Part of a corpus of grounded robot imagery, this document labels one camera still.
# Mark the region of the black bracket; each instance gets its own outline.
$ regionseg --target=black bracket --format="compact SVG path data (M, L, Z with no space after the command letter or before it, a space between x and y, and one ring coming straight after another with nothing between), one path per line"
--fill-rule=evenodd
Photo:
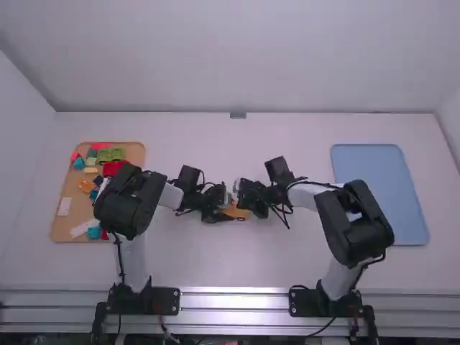
M374 309L363 305L358 290L350 292L339 300L330 300L324 293L320 282L316 289L294 285L289 289L289 314L293 318L330 317L353 318L349 338L351 344L358 344L358 318L363 318L367 325L367 339L371 345L378 345L378 333L375 326Z
M289 314L293 318L331 317L352 318L363 311L359 291L349 293L337 301L330 301L321 288L289 289Z
M180 290L152 287L151 278L141 293L126 285L113 285L107 298L109 314L176 316L180 310Z

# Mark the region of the blue block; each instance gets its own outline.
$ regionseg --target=blue block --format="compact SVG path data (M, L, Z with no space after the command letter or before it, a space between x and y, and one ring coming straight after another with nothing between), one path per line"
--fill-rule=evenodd
M82 170L85 166L86 164L82 157L77 158L75 162L73 162L73 167L76 170Z
M100 239L101 235L102 229L99 225L89 227L88 232L86 233L86 236L88 236L89 239Z
M94 182L95 184L97 184L99 187L101 187L101 184L102 184L103 181L104 181L104 178L103 178L102 176L100 176L100 175L98 175L98 176L93 180L93 182Z
M97 189L93 189L90 193L89 193L89 198L92 200L92 201L95 201L95 199L98 197L98 194L99 194L99 191Z

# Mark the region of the orange block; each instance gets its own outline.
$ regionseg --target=orange block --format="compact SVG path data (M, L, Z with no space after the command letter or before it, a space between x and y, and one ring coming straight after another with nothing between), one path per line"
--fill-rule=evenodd
M78 183L78 187L86 194L89 194L94 188L96 188L93 183L84 180Z

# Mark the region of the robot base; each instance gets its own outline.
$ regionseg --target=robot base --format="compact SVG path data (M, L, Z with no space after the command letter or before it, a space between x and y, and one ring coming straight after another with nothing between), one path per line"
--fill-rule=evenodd
M176 287L152 287L150 278L140 293L126 285L114 284L107 298L109 314L161 315L179 314L180 290Z
M289 314L294 318L356 318L362 311L359 291L349 293L339 300L330 300L321 287L320 280L316 289L296 286L289 289Z

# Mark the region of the orange object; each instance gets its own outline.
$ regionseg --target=orange object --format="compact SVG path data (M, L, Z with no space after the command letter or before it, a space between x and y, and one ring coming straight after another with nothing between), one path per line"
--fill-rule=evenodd
M251 211L237 208L236 205L237 202L233 200L231 202L231 206L221 209L221 213L233 218L249 219L249 217L251 216Z
M84 181L84 180L82 180L82 181L80 181L78 183L78 187L86 194L91 193L91 191L94 188L96 188L96 186L93 183L88 182L88 181Z

